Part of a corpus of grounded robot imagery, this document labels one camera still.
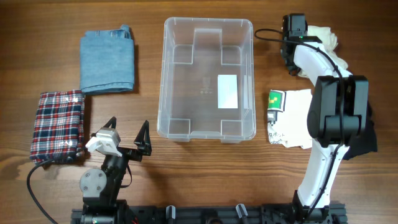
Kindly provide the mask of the black garment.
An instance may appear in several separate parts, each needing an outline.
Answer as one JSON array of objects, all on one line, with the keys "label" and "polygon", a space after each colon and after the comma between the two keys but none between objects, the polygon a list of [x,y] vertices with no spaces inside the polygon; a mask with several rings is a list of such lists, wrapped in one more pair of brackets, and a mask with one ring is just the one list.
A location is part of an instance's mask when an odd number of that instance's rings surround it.
[{"label": "black garment", "polygon": [[344,160],[350,160],[356,156],[377,152],[377,137],[372,120],[373,109],[368,102],[366,126],[364,131],[350,140],[349,150],[343,156]]}]

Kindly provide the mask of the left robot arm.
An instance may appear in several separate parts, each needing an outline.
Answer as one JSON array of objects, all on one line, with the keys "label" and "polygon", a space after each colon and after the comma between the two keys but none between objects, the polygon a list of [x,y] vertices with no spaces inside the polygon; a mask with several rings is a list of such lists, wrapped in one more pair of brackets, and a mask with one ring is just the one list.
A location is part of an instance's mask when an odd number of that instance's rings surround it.
[{"label": "left robot arm", "polygon": [[105,155],[99,169],[86,171],[80,179],[83,193],[83,209],[74,210],[72,223],[138,223],[138,218],[126,200],[119,200],[119,191],[128,187],[123,178],[131,173],[129,161],[140,162],[150,156],[152,146],[149,122],[144,121],[134,144],[135,149],[121,147],[121,138],[116,130],[116,117],[112,117],[102,128],[91,135],[85,147],[88,152],[98,151]]}]

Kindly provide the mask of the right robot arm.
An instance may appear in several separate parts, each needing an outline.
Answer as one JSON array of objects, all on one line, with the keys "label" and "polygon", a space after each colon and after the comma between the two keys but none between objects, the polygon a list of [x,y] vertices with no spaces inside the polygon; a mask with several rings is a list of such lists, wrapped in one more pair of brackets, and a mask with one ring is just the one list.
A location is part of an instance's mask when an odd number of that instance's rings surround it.
[{"label": "right robot arm", "polygon": [[330,190],[351,143],[366,129],[368,80],[341,69],[315,36],[284,37],[281,54],[290,71],[307,73],[315,86],[307,115],[312,150],[294,194],[296,221],[321,223],[330,212]]}]

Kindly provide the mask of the cream white cloth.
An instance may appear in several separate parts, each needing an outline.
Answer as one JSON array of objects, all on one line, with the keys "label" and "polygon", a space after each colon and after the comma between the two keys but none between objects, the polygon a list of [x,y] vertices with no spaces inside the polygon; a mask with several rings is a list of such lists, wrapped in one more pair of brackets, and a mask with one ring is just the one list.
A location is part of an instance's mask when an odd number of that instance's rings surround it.
[{"label": "cream white cloth", "polygon": [[[308,36],[317,36],[321,40],[323,47],[317,42],[308,42],[308,44],[326,53],[339,68],[342,77],[352,75],[347,70],[348,64],[334,52],[338,46],[338,38],[332,33],[330,27],[309,26]],[[324,55],[303,45],[298,45],[295,48],[294,64],[301,69],[299,76],[308,78],[313,85],[316,84],[319,76],[333,76],[338,78],[338,74],[334,72],[333,66]]]}]

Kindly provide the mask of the white printed t-shirt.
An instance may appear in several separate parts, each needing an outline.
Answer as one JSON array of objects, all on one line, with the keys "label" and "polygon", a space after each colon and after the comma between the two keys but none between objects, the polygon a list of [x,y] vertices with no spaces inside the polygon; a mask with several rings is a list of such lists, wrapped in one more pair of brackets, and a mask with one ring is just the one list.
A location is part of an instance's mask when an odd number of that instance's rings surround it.
[{"label": "white printed t-shirt", "polygon": [[312,137],[307,129],[311,100],[310,89],[269,92],[267,133],[271,144],[302,149],[312,147]]}]

